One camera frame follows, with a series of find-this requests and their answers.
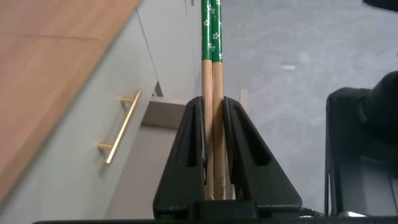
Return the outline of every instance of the drawer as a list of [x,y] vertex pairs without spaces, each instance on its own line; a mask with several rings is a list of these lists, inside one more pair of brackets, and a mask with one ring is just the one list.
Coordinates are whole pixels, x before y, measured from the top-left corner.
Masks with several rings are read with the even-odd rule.
[[[156,81],[134,12],[3,201],[0,223],[104,218]],[[112,163],[106,164],[96,143],[115,141],[131,106],[119,99],[133,98],[138,89],[141,98]]]

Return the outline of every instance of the black object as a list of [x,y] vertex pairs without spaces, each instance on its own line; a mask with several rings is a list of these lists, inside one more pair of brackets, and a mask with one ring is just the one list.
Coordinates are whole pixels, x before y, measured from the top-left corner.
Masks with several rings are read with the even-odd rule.
[[[397,217],[364,217],[364,218],[273,218],[263,220],[225,220],[212,223],[263,223],[263,224],[396,224],[398,222]],[[85,220],[85,221],[43,221],[36,222],[34,224],[150,224],[150,223],[161,223],[161,224],[175,224],[175,223],[203,223],[200,220],[189,220],[189,221],[176,221],[176,220]]]
[[364,0],[366,4],[398,12],[398,0]]
[[373,90],[342,88],[326,106],[325,213],[398,215],[398,72]]
[[206,202],[202,97],[186,106],[154,199],[156,219],[224,220],[300,215],[302,200],[242,106],[225,97],[229,176],[237,201]]

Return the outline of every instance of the chopstick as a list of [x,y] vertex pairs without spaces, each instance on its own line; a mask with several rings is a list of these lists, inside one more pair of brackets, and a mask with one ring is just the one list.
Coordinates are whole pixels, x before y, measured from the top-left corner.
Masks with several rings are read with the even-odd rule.
[[221,45],[221,0],[211,0],[211,43],[213,90],[214,191],[216,200],[225,200],[225,143],[223,125],[223,56]]
[[201,93],[205,104],[205,132],[207,148],[207,180],[205,197],[214,200],[213,175],[213,75],[211,44],[210,0],[201,0]]

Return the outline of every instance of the floral pattern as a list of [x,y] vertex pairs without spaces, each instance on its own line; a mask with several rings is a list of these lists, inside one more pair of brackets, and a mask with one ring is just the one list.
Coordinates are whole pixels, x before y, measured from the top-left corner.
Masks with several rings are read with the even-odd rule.
[[218,40],[219,37],[220,37],[219,33],[215,32],[213,34],[213,40]]
[[221,0],[201,0],[202,60],[222,62]]
[[221,31],[221,0],[211,0],[211,60],[213,62],[222,62],[222,31]]

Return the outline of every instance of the brass handle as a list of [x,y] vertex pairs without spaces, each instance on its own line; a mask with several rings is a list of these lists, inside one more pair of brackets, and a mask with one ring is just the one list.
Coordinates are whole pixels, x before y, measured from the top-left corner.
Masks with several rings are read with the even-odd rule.
[[137,90],[134,99],[125,98],[125,97],[120,98],[120,102],[130,103],[131,107],[130,107],[129,111],[127,112],[126,119],[124,119],[122,128],[120,129],[119,134],[118,134],[116,140],[114,141],[113,145],[106,144],[103,142],[97,143],[98,150],[109,152],[108,156],[105,158],[105,163],[107,163],[107,164],[110,164],[112,162],[114,153],[116,152],[116,149],[119,146],[120,140],[122,139],[124,131],[126,130],[128,124],[129,124],[130,118],[131,118],[134,110],[137,108],[137,104],[138,104],[139,98],[141,97],[141,93],[142,93],[142,90]]

